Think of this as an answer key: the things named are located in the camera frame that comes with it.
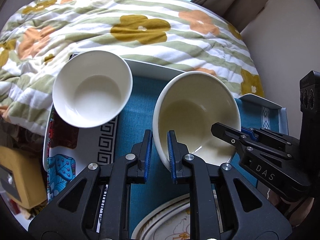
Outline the white chick cartoon plate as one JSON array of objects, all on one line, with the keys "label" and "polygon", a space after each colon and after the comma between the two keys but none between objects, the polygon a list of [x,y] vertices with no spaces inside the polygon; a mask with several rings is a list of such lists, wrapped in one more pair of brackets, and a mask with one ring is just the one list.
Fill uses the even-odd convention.
[{"label": "white chick cartoon plate", "polygon": [[184,194],[157,207],[135,227],[132,239],[190,239],[190,198]]}]

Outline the cream round bowl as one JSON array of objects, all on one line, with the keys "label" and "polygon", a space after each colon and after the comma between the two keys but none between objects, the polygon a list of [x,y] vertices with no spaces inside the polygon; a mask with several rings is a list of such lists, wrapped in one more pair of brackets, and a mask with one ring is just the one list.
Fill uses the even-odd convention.
[{"label": "cream round bowl", "polygon": [[217,77],[192,71],[170,80],[157,99],[152,120],[153,141],[163,165],[170,167],[170,130],[189,153],[205,162],[219,166],[231,161],[235,147],[212,135],[211,126],[216,122],[241,129],[236,101]]}]

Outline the white round bowl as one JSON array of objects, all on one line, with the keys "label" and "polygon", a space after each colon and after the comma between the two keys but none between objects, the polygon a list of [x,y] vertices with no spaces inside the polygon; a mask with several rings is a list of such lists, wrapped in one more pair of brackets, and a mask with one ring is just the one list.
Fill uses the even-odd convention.
[{"label": "white round bowl", "polygon": [[60,70],[53,85],[53,105],[66,123],[97,127],[122,111],[132,88],[132,72],[124,59],[107,51],[87,51]]}]

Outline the blue patterned table cloth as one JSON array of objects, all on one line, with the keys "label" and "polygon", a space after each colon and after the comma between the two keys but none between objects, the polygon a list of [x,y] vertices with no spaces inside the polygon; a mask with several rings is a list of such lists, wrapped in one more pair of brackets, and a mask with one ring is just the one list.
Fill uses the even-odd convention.
[{"label": "blue patterned table cloth", "polygon": [[[110,164],[141,142],[145,130],[152,127],[153,110],[165,85],[163,80],[134,77],[132,94],[123,111],[98,127],[73,127],[52,109],[44,147],[48,200],[53,200],[88,164]],[[189,191],[187,185],[172,183],[156,150],[150,162],[147,183],[131,187],[130,231],[142,225],[157,207],[168,206]]]}]

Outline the yellow bedside cabinet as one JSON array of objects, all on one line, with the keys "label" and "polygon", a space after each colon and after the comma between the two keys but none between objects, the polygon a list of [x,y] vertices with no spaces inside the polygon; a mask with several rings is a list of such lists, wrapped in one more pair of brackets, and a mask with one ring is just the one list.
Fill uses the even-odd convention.
[{"label": "yellow bedside cabinet", "polygon": [[27,151],[1,146],[1,186],[25,209],[47,200],[40,162],[35,154]]}]

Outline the floral striped duvet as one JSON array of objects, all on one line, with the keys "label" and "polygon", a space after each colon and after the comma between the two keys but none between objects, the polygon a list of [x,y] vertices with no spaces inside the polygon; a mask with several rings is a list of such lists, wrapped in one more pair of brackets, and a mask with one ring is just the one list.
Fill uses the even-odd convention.
[{"label": "floral striped duvet", "polygon": [[44,135],[52,88],[74,53],[215,75],[235,98],[263,96],[257,69],[234,26],[185,0],[35,0],[1,31],[1,117]]}]

